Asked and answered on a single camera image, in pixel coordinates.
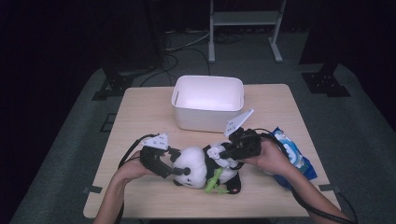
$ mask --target white metal frame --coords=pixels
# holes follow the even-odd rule
[[[213,40],[214,27],[222,25],[274,25],[274,35],[269,37],[268,41],[276,62],[283,62],[282,56],[276,45],[276,40],[283,19],[286,2],[287,0],[282,1],[279,11],[215,12],[214,0],[210,0],[209,62],[214,63],[216,60],[215,43]]]

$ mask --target blue package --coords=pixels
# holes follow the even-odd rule
[[[283,144],[289,154],[290,162],[300,170],[300,172],[309,180],[317,178],[317,172],[312,166],[309,159],[304,157],[297,146],[285,135],[285,133],[277,127],[272,134],[276,139]],[[281,175],[274,175],[276,182],[287,189],[291,189],[290,183]]]

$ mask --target white shelf leg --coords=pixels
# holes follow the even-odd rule
[[[213,35],[214,35],[213,14],[214,14],[213,0],[210,0],[209,51],[208,51],[209,54],[208,60],[210,63],[215,62],[215,43],[213,41]]]
[[[282,19],[283,19],[283,12],[285,10],[286,2],[287,2],[287,0],[282,1],[282,4],[280,5],[279,13],[277,14],[277,18],[276,18],[274,35],[273,35],[273,37],[268,38],[268,40],[270,42],[271,50],[274,54],[274,57],[275,57],[275,60],[277,63],[283,62],[282,56],[280,55],[279,49],[277,48],[277,45],[276,45],[276,40],[277,40],[277,35],[279,33],[280,23],[282,22]]]

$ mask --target stuffed panda toy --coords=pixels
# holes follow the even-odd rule
[[[184,170],[183,174],[175,175],[175,185],[201,189],[221,167],[222,172],[216,184],[225,185],[230,194],[239,193],[241,180],[238,170],[244,163],[219,157],[219,153],[226,150],[228,144],[227,142],[216,143],[205,148],[187,147],[172,152],[170,160],[173,163],[173,169]]]

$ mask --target white plastic bin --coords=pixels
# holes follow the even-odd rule
[[[223,133],[227,121],[242,113],[244,86],[235,77],[183,76],[172,105],[180,129]]]

